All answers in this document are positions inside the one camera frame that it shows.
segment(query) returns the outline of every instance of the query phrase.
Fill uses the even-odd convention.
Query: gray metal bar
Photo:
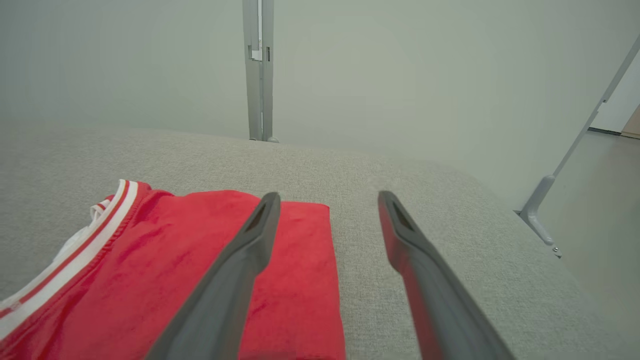
[[[243,0],[244,67],[246,71],[246,102],[249,114],[249,139],[262,140],[262,100],[260,98],[260,62],[252,58],[252,37],[258,37],[258,1]]]
[[[562,170],[562,168],[564,167],[564,164],[569,159],[569,157],[575,150],[576,146],[578,146],[578,143],[584,136],[584,133],[586,133],[587,129],[589,129],[589,126],[591,126],[591,123],[596,118],[596,115],[598,115],[598,109],[600,108],[600,105],[603,102],[607,102],[609,100],[609,98],[611,97],[611,94],[613,94],[614,90],[618,86],[620,79],[622,79],[622,77],[627,72],[627,69],[629,68],[629,65],[631,65],[631,62],[634,61],[634,58],[636,57],[638,50],[640,50],[640,35],[638,35],[638,37],[636,38],[636,42],[634,42],[634,45],[631,47],[631,50],[629,50],[627,57],[622,61],[622,65],[620,65],[618,72],[613,77],[613,80],[611,80],[611,83],[609,83],[609,87],[607,87],[607,90],[605,90],[604,94],[600,98],[600,101],[598,101],[598,104],[596,104],[595,109],[593,109],[593,111],[591,112],[591,116],[589,116],[589,118],[587,119],[587,123],[584,124],[584,127],[582,127],[582,130],[580,130],[580,133],[575,138],[575,140],[573,141],[573,144],[569,148],[569,151],[566,152],[562,161],[560,161],[560,164],[558,164],[556,171],[554,171],[554,176],[558,176],[558,174],[560,173],[560,170]]]
[[[456,274],[392,192],[378,194],[378,213],[387,258],[404,280],[422,358],[513,359]]]
[[[273,138],[273,6],[274,0],[262,0],[262,139]]]
[[[611,97],[611,94],[613,94],[614,90],[618,86],[620,79],[622,79],[622,77],[625,75],[625,72],[627,72],[627,69],[629,68],[629,65],[631,65],[631,62],[634,61],[634,58],[638,54],[638,50],[640,50],[640,35],[638,35],[638,37],[636,38],[636,41],[631,47],[631,50],[629,50],[627,57],[625,57],[625,59],[622,61],[622,65],[620,65],[620,68],[618,68],[616,75],[613,77],[613,79],[609,83],[607,90],[605,90],[604,94],[600,98],[600,101],[598,101],[598,104],[596,104],[595,108],[591,112],[591,115],[587,119],[587,123],[584,124],[584,126],[582,127],[582,130],[580,130],[580,133],[578,134],[578,136],[576,136],[575,140],[573,141],[573,144],[571,144],[569,151],[566,152],[566,154],[560,161],[560,164],[558,164],[556,171],[554,171],[554,174],[548,175],[542,178],[542,180],[540,181],[540,184],[538,184],[538,187],[533,191],[533,194],[527,201],[527,204],[525,204],[524,208],[522,208],[522,211],[520,212],[520,218],[524,220],[524,222],[547,245],[553,245],[554,241],[551,238],[551,235],[549,234],[549,232],[540,223],[540,220],[538,218],[538,208],[542,203],[542,200],[545,198],[546,194],[549,192],[549,189],[551,189],[551,186],[556,180],[556,176],[560,174],[560,170],[562,170],[562,168],[564,167],[564,164],[566,164],[567,160],[569,160],[569,157],[571,156],[571,154],[573,154],[573,151],[578,146],[578,143],[580,143],[580,140],[582,140],[582,137],[589,129],[589,126],[591,126],[591,123],[598,115],[598,109],[600,109],[600,105],[603,102],[606,102],[607,100],[609,100],[609,98]],[[557,247],[553,248],[553,251],[557,257],[560,258],[562,256],[562,253]]]
[[[251,50],[258,51],[260,50],[260,40],[258,36],[258,0],[245,1],[245,3],[249,3],[248,11],[249,19],[251,20],[249,23],[251,29]]]

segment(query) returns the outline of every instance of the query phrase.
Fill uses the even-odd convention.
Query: white stripe
[[[109,207],[109,203],[111,201],[110,200],[102,200],[100,201],[98,204],[93,205],[90,209],[89,209],[89,215],[91,216],[91,218],[93,220],[97,220],[98,218],[100,218],[100,216],[102,215],[103,212],[107,211],[107,208]]]
[[[84,240],[88,239],[90,235],[100,226],[101,223],[104,222],[106,217],[113,211],[115,205],[118,200],[122,196],[124,192],[125,181],[120,180],[120,187],[116,192],[116,195],[113,197],[113,201],[109,204],[109,207],[100,217],[100,221],[94,222],[91,224],[91,231],[86,232],[86,237]],[[69,264],[67,264],[62,271],[60,271],[53,279],[49,281],[47,285],[45,285],[36,295],[31,297],[24,304],[16,304],[17,301],[29,293],[33,288],[38,286],[47,276],[55,271],[55,269],[60,265],[64,260],[66,260],[71,254],[73,254],[83,243],[83,241],[77,241],[73,246],[65,251],[63,256],[56,258],[54,263],[49,265],[38,277],[33,279],[25,288],[20,290],[15,295],[10,298],[2,301],[0,309],[4,309],[7,307],[16,307],[14,311],[5,315],[2,319],[0,319],[0,340],[4,339],[7,335],[9,335],[16,327],[18,327],[26,318],[28,318],[31,314],[33,314],[40,306],[44,305],[56,292],[58,292],[73,276],[75,276],[80,270],[82,270],[97,254],[100,252],[102,247],[106,244],[106,242],[111,238],[113,233],[118,229],[118,226],[129,212],[131,205],[136,199],[136,195],[138,193],[138,183],[135,181],[129,181],[129,190],[125,199],[120,205],[120,208],[113,215],[113,218],[109,221],[109,223],[103,228],[103,230],[93,239],[91,244],[87,246],[80,254],[76,256]]]
[[[72,246],[74,246],[78,242],[84,242],[84,240],[88,238],[87,233],[90,232],[90,228],[93,227],[92,225],[96,221],[98,221],[98,218],[94,218],[93,221],[89,224],[89,226],[83,227],[82,229],[78,230],[77,233],[75,233],[73,236],[71,236],[69,238],[69,240],[67,240],[65,242],[65,244],[62,245],[62,248],[60,249],[60,251],[58,251],[58,254],[56,255],[56,257],[53,258],[52,263],[60,263],[60,262],[64,261],[68,257],[67,250],[69,248],[71,248]]]

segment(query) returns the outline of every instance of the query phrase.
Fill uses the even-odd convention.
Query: red shirt
[[[120,181],[93,222],[0,304],[0,357],[139,359],[259,198],[177,197]],[[239,357],[344,359],[329,208],[283,202],[269,266],[256,278]]]

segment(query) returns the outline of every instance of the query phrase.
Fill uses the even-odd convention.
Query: red garment
[[[0,307],[0,357],[145,356],[259,199],[120,181],[43,274]],[[329,209],[283,202],[239,357],[344,359]]]

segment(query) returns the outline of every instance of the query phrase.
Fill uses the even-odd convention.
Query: metal bracket
[[[273,5],[273,0],[243,0],[244,66],[249,139],[278,142],[273,138]]]
[[[552,251],[554,252],[554,255],[558,257],[558,259],[562,257],[562,252],[560,251],[559,248],[554,247]]]
[[[551,238],[549,232],[542,226],[538,219],[538,207],[542,203],[546,194],[551,189],[551,185],[554,184],[556,177],[553,175],[547,175],[542,178],[538,187],[533,191],[533,194],[525,204],[524,208],[520,212],[520,218],[545,242],[547,245],[553,245],[554,240]]]

